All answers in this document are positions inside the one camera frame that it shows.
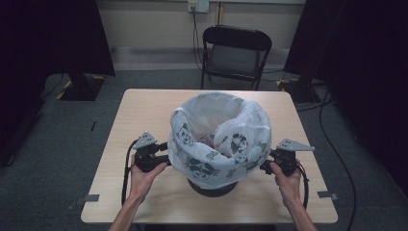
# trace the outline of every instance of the white plastic bag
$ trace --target white plastic bag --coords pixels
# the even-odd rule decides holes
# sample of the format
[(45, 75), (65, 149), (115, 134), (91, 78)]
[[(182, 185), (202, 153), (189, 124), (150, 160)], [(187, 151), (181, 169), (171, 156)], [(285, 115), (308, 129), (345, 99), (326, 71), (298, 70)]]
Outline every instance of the white plastic bag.
[(167, 145), (175, 169), (201, 189), (213, 190), (257, 168), (270, 143), (270, 121), (258, 103), (210, 92), (174, 111)]

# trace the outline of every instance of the black cable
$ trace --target black cable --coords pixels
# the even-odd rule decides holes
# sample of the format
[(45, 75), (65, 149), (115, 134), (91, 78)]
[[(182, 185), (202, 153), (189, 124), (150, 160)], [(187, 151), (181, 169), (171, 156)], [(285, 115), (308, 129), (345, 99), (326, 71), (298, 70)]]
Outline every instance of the black cable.
[(326, 134), (326, 132), (325, 132), (325, 130), (324, 130), (324, 128), (323, 128), (323, 124), (322, 124), (322, 122), (321, 122), (321, 113), (322, 113), (323, 107), (324, 107), (324, 105), (325, 105), (324, 102), (325, 102), (325, 100), (326, 100), (326, 98), (327, 98), (327, 94), (328, 94), (328, 91), (327, 91), (326, 94), (324, 95), (323, 103), (322, 103), (321, 106), (320, 106), (319, 124), (320, 124), (321, 131), (323, 132), (323, 135), (325, 136), (325, 138), (326, 138), (327, 141), (329, 142), (330, 146), (333, 148), (334, 152), (336, 153), (337, 157), (339, 158), (340, 162), (342, 163), (342, 165), (343, 165), (343, 167), (344, 167), (344, 169), (345, 169), (345, 172), (347, 173), (348, 179), (349, 179), (349, 181), (350, 181), (350, 183), (351, 183), (351, 188), (352, 188), (352, 191), (353, 191), (353, 198), (354, 198), (354, 199), (353, 199), (353, 210), (352, 210), (352, 212), (351, 212), (350, 223), (348, 224), (347, 229), (346, 229), (346, 230), (350, 230), (350, 229), (351, 229), (351, 226), (352, 226), (352, 224), (353, 224), (353, 221), (354, 221), (354, 217), (355, 217), (355, 214), (356, 214), (356, 210), (357, 210), (357, 192), (356, 192), (356, 187), (355, 187), (355, 185), (354, 185), (353, 178), (351, 177), (351, 174), (350, 174), (350, 172), (348, 171), (348, 168), (347, 168), (347, 166), (345, 165), (343, 158), (340, 156), (339, 152), (337, 151), (337, 149), (334, 147), (333, 143), (332, 143), (332, 142), (330, 141), (330, 139), (328, 138), (328, 136), (327, 136), (327, 134)]
[(320, 103), (320, 104), (318, 104), (318, 105), (316, 105), (316, 106), (309, 107), (309, 108), (303, 108), (303, 109), (296, 109), (296, 111), (297, 111), (297, 112), (304, 112), (304, 111), (312, 110), (312, 109), (315, 109), (315, 108), (320, 108), (320, 107), (323, 106), (323, 105), (326, 105), (326, 104), (331, 103), (331, 101), (332, 101), (332, 98), (330, 98), (327, 102)]
[(61, 75), (60, 81), (57, 83), (57, 85), (54, 86), (53, 89), (51, 89), (49, 92), (47, 92), (44, 96), (42, 96), (41, 98), (45, 98), (48, 95), (50, 95), (50, 93), (52, 93), (52, 91), (54, 91), (54, 89), (57, 88), (57, 86), (63, 81), (63, 77), (64, 77), (64, 73)]
[(193, 22), (194, 22), (194, 28), (192, 30), (192, 49), (193, 49), (193, 52), (194, 52), (195, 64), (197, 65), (198, 69), (201, 70), (201, 67), (198, 65), (198, 62), (197, 62), (197, 56), (195, 54), (195, 49), (197, 49), (198, 59), (199, 59), (201, 65), (202, 65), (203, 62), (201, 61), (200, 45), (199, 45), (199, 41), (198, 41), (198, 32), (197, 32), (197, 23), (195, 22), (195, 8), (191, 9), (191, 13), (192, 13), (192, 19), (193, 19)]
[(284, 70), (280, 69), (280, 70), (272, 70), (272, 71), (263, 71), (262, 73), (263, 74), (271, 74), (271, 73), (277, 73), (277, 72), (282, 72), (282, 71), (284, 71)]
[(303, 176), (303, 185), (304, 185), (304, 191), (305, 191), (305, 194), (303, 195), (303, 207), (306, 210), (307, 203), (309, 202), (309, 179), (307, 178), (306, 170), (303, 167), (303, 165), (301, 165), (300, 163), (297, 163), (297, 169), (299, 169), (300, 174), (302, 174)]
[(129, 172), (130, 172), (131, 167), (134, 165), (134, 163), (132, 163), (131, 166), (128, 167), (129, 166), (130, 151), (132, 150), (133, 145), (135, 145), (135, 143), (137, 141), (138, 140), (135, 140), (135, 141), (132, 142), (132, 144), (130, 144), (130, 146), (128, 148), (128, 151), (126, 153), (125, 174), (124, 174), (124, 177), (123, 177), (122, 200), (121, 200), (122, 206), (123, 206), (123, 204), (125, 203), (125, 200), (126, 200), (126, 191), (127, 191), (127, 182), (128, 182), (128, 178), (129, 178)]

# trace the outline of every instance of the power cord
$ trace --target power cord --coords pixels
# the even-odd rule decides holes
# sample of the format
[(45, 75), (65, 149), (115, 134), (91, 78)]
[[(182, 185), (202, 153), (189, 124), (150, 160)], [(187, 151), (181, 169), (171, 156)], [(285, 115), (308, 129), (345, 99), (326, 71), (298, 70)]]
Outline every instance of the power cord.
[(337, 157), (339, 158), (340, 162), (342, 163), (342, 165), (343, 165), (343, 167), (344, 167), (344, 169), (345, 169), (345, 172), (347, 173), (347, 176), (348, 176), (348, 179), (349, 179), (349, 181), (350, 181), (351, 188), (352, 188), (352, 191), (353, 191), (353, 198), (354, 198), (354, 199), (353, 199), (353, 210), (352, 210), (352, 212), (351, 212), (350, 222), (349, 222), (349, 224), (348, 224), (348, 226), (347, 226), (347, 229), (346, 229), (346, 230), (348, 231), (348, 230), (351, 229), (351, 226), (352, 226), (352, 224), (353, 224), (354, 217), (355, 217), (355, 214), (356, 214), (356, 210), (357, 210), (357, 192), (356, 192), (356, 187), (355, 187), (355, 185), (354, 185), (353, 178), (351, 177), (351, 174), (350, 174), (350, 172), (348, 171), (348, 168), (347, 168), (347, 166), (345, 165), (343, 158), (340, 156), (339, 152), (338, 152), (337, 149), (334, 147), (334, 145), (333, 145), (333, 143), (331, 142), (331, 140), (328, 138), (328, 136), (327, 136), (327, 134), (326, 134), (326, 132), (325, 132), (325, 130), (324, 130), (324, 128), (323, 128), (323, 124), (322, 124), (322, 122), (321, 122), (321, 113), (323, 112), (323, 107), (324, 107), (324, 105), (325, 105), (325, 101), (326, 101), (327, 95), (328, 95), (328, 91), (327, 91), (326, 94), (324, 95), (323, 102), (322, 102), (321, 105), (320, 105), (319, 124), (320, 124), (321, 131), (323, 132), (323, 135), (325, 136), (325, 138), (326, 138), (327, 141), (329, 142), (330, 146), (332, 147), (332, 149), (333, 149), (334, 152), (336, 153)]
[(123, 206), (123, 204), (125, 203), (125, 200), (126, 200), (126, 191), (127, 191), (127, 182), (128, 182), (128, 179), (129, 179), (129, 172), (130, 172), (131, 167), (135, 164), (135, 163), (132, 163), (131, 166), (128, 167), (129, 166), (130, 152), (132, 150), (133, 145), (135, 145), (135, 143), (137, 141), (138, 140), (135, 140), (130, 144), (130, 146), (128, 148), (128, 151), (126, 153), (125, 174), (124, 174), (124, 177), (123, 177), (122, 200), (121, 200), (122, 206)]
[(192, 30), (192, 49), (194, 52), (194, 59), (195, 59), (195, 64), (197, 65), (198, 69), (201, 70), (201, 67), (198, 65), (197, 62), (197, 55), (195, 54), (195, 49), (197, 50), (198, 53), (198, 59), (201, 63), (201, 66), (203, 64), (203, 62), (201, 61), (201, 54), (200, 54), (200, 45), (199, 45), (199, 41), (198, 41), (198, 31), (197, 31), (197, 23), (195, 21), (195, 7), (191, 8), (191, 13), (192, 13), (192, 19), (194, 22), (194, 28)]

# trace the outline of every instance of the person's right hand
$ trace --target person's right hand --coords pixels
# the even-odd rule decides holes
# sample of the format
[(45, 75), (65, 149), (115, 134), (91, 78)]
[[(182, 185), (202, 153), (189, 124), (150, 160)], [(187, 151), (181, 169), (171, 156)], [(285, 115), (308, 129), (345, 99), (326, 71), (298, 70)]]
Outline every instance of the person's right hand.
[(297, 169), (291, 176), (283, 174), (279, 165), (272, 162), (269, 164), (275, 174), (276, 185), (279, 186), (279, 191), (282, 194), (283, 204), (288, 209), (301, 204), (299, 187), (300, 187), (300, 171)]

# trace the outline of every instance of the baseboard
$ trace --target baseboard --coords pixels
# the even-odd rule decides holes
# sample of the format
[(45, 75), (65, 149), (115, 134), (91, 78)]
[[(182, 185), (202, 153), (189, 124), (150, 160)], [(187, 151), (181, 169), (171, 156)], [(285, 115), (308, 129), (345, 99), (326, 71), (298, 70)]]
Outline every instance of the baseboard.
[[(265, 68), (283, 68), (289, 49), (272, 49)], [(115, 70), (194, 69), (201, 66), (198, 52), (192, 48), (113, 47)]]

